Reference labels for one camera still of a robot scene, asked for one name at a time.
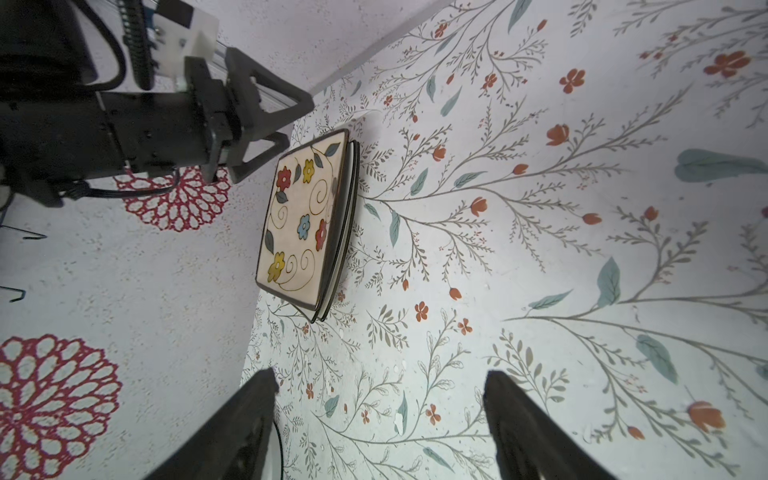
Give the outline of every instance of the square plate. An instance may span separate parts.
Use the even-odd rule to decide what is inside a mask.
[[[310,310],[328,287],[341,235],[345,201],[338,201],[351,168],[349,131],[332,131],[277,161],[264,222],[256,283]]]
[[[339,239],[338,247],[333,256],[333,269],[330,274],[328,287],[320,296],[320,308],[317,311],[301,308],[296,308],[309,320],[310,323],[316,321],[325,321],[328,316],[328,312],[333,304],[333,297],[336,295],[336,290],[339,288],[339,280],[341,280],[341,272],[346,261],[346,251],[349,247],[349,235],[352,233],[352,221],[355,217],[355,205],[357,201],[357,180],[359,175],[359,162],[360,162],[360,144],[356,141],[349,142],[349,159],[348,162],[352,165],[349,175],[344,177],[342,195],[346,193],[345,203],[346,208],[344,212],[344,218],[341,226],[341,238]]]

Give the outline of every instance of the green leaf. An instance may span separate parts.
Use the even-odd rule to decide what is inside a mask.
[[[665,379],[675,385],[677,384],[677,370],[674,368],[667,347],[662,345],[658,340],[650,338],[648,335],[638,335],[636,347],[650,360],[650,364],[653,365]]]
[[[569,290],[565,293],[558,293],[557,295],[549,295],[538,302],[529,303],[528,306],[530,306],[533,310],[543,310],[545,308],[549,308],[550,306],[555,306],[558,303],[560,303],[570,292],[573,290]]]
[[[689,148],[677,155],[674,174],[683,182],[711,182],[745,174],[768,174],[762,160]]]
[[[531,0],[517,0],[515,8],[512,10],[512,16],[509,17],[509,26],[507,27],[507,33],[512,30],[512,26],[518,22],[521,16],[528,10]]]
[[[598,306],[600,308],[613,305],[619,300],[621,295],[621,288],[619,286],[620,276],[621,273],[619,272],[616,260],[613,257],[609,258],[605,265],[603,265],[603,268],[600,269],[600,275],[598,275],[598,288],[600,289]]]
[[[406,401],[405,392],[402,393],[402,403],[395,414],[399,414],[402,417],[402,433],[405,435],[406,428],[408,427],[408,402]],[[397,416],[395,417],[395,431],[397,432]]]
[[[470,174],[463,174],[461,177],[458,178],[458,180],[453,182],[453,186],[456,188],[464,187],[466,184],[473,181],[475,178],[479,177],[484,173],[485,173],[485,170],[482,172],[472,172]]]
[[[448,101],[445,103],[445,105],[442,106],[440,109],[440,114],[444,117],[447,114],[451,113],[451,109],[453,109],[453,106],[456,105],[456,101],[458,100],[458,96],[462,93],[462,89],[459,88],[459,90],[456,92],[456,95],[450,97]]]
[[[397,243],[397,236],[400,235],[400,216],[392,210],[392,223],[389,224],[389,239],[392,241],[392,246]]]
[[[272,232],[269,230],[264,234],[264,246],[270,253],[275,253],[275,237],[272,236]]]
[[[437,90],[437,87],[435,86],[435,75],[433,75],[427,80],[427,95],[429,95],[429,100],[432,100],[432,102],[435,101],[435,90]]]
[[[763,380],[768,380],[768,363],[755,367],[755,372],[757,372],[757,375],[763,377]]]
[[[451,40],[453,40],[453,38],[454,38],[455,36],[456,36],[456,34],[455,34],[455,33],[451,33],[450,35],[448,35],[447,37],[445,37],[445,40],[441,41],[441,42],[440,42],[440,46],[439,46],[439,47],[437,47],[437,50],[435,50],[435,55],[437,55],[438,53],[440,53],[440,52],[442,51],[442,49],[443,49],[443,48],[447,47],[447,46],[448,46],[448,44],[451,42]]]
[[[332,399],[328,399],[326,402],[326,417],[331,418],[336,411],[336,406],[339,405],[339,396],[335,396]]]
[[[365,204],[365,206],[366,206],[366,210],[368,210],[368,211],[371,213],[371,215],[373,215],[374,217],[378,218],[379,220],[381,220],[381,219],[382,219],[382,218],[379,216],[379,212],[377,212],[377,211],[376,211],[376,209],[375,209],[375,208],[373,208],[373,205],[371,205],[371,204]]]
[[[431,448],[429,448],[429,447],[425,447],[425,448],[424,448],[424,453],[425,453],[425,454],[426,454],[426,455],[427,455],[429,458],[431,458],[432,460],[434,460],[435,462],[438,462],[438,464],[439,464],[439,465],[442,465],[442,466],[446,467],[448,470],[450,470],[451,472],[453,472],[453,468],[451,468],[451,466],[450,466],[450,465],[448,465],[448,463],[447,463],[445,460],[443,460],[443,459],[442,459],[442,457],[441,457],[440,455],[438,455],[438,454],[437,454],[437,452],[435,452],[435,451],[434,451],[434,450],[432,450]]]
[[[411,195],[416,195],[418,192],[422,191],[422,188],[424,188],[424,180],[427,179],[428,171],[429,169],[425,168],[424,171],[420,173],[416,178],[416,181],[413,182],[413,185],[411,185]]]
[[[328,148],[326,149],[326,157],[330,157],[333,154],[335,154],[336,151],[339,150],[339,145],[341,145],[341,143],[339,143],[339,142],[336,142],[335,144],[328,145]]]

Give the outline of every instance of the yellow flower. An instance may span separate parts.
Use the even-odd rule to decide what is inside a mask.
[[[272,280],[277,282],[277,279],[280,278],[280,273],[286,266],[286,263],[283,261],[285,256],[286,254],[284,252],[275,253],[275,263],[270,265],[269,276],[266,278],[267,283],[271,282]]]
[[[315,163],[311,160],[304,161],[304,183],[308,184],[312,181],[312,176],[315,174]]]

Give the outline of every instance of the red flower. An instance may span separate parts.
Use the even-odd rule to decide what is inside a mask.
[[[567,94],[574,90],[574,87],[580,87],[584,84],[584,76],[587,74],[584,70],[571,69],[568,75],[560,79],[560,85],[565,85],[563,91]]]
[[[643,214],[643,217],[646,217],[650,221],[656,220],[656,217],[659,216],[659,210],[656,210],[653,207],[648,207],[645,210],[645,213]]]
[[[458,327],[462,331],[462,335],[466,335],[467,333],[472,333],[472,327],[469,326],[469,320],[467,319],[464,319],[464,323],[459,322]]]
[[[429,408],[426,411],[426,415],[429,417],[429,421],[434,425],[437,422],[440,421],[441,417],[439,414],[435,413],[435,410],[437,410],[437,407],[434,403],[432,403]]]
[[[82,339],[12,337],[0,366],[0,477],[57,478],[120,407],[118,366]]]
[[[422,320],[426,320],[429,307],[426,306],[424,302],[421,302],[418,305],[416,305],[415,308],[416,308],[416,321],[421,322]]]
[[[283,191],[290,187],[290,174],[291,171],[288,170],[288,167],[283,167],[283,169],[279,172],[277,172],[277,190]]]
[[[601,221],[603,221],[603,219],[602,219],[602,218],[600,218],[600,216],[599,216],[599,215],[597,215],[597,214],[586,214],[586,215],[584,215],[584,216],[583,216],[581,219],[582,219],[582,220],[584,221],[584,223],[586,223],[587,225],[597,225],[598,223],[600,223]]]
[[[547,145],[557,147],[558,145],[565,143],[568,140],[568,135],[570,133],[571,129],[568,128],[566,124],[555,125],[547,130],[547,138],[550,140],[547,142]]]
[[[482,85],[483,90],[488,90],[489,88],[493,87],[493,84],[496,83],[498,79],[496,78],[496,74],[492,73],[490,75],[485,76],[485,83]]]
[[[643,435],[643,432],[638,427],[629,427],[627,432],[636,440],[645,440],[645,435]]]
[[[448,28],[447,23],[441,23],[439,27],[437,27],[437,30],[435,30],[435,38],[442,37],[442,34],[445,33],[445,29]]]
[[[320,219],[320,228],[318,228],[315,232],[315,241],[317,242],[315,250],[318,252],[321,248],[323,248],[323,244],[326,242],[326,237],[328,236],[328,233],[326,232],[327,226],[328,224],[326,223],[326,219]]]
[[[432,153],[432,158],[434,158],[435,161],[440,161],[445,158],[445,147],[442,145],[435,147],[435,151]]]
[[[480,217],[480,212],[485,212],[488,209],[488,203],[485,201],[485,198],[477,197],[472,201],[469,209],[476,217]]]
[[[744,50],[735,51],[730,55],[720,54],[715,57],[715,65],[704,68],[707,75],[722,73],[725,78],[733,77],[739,68],[744,68],[750,64],[752,58],[744,56]]]
[[[125,211],[160,230],[198,230],[200,225],[213,223],[229,200],[231,187],[226,168],[216,172],[217,182],[204,184],[199,167],[182,167],[179,186],[167,194],[131,198],[124,201]],[[169,187],[169,177],[140,178],[133,174],[114,178],[118,190],[143,190]]]
[[[716,429],[725,428],[723,413],[709,402],[694,402],[688,407],[688,416],[697,427],[709,433],[707,425]]]

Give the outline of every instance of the red doily pattern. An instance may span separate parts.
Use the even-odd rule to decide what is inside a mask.
[[[0,478],[54,478],[88,453],[118,409],[118,366],[82,339],[0,346]]]
[[[218,182],[206,185],[203,183],[200,168],[182,168],[181,182],[172,192],[124,200],[125,210],[160,230],[197,230],[200,225],[213,222],[229,200],[231,185],[227,169],[219,169],[217,176]],[[115,177],[114,182],[118,190],[162,188],[173,183],[168,177],[140,178],[133,174]]]

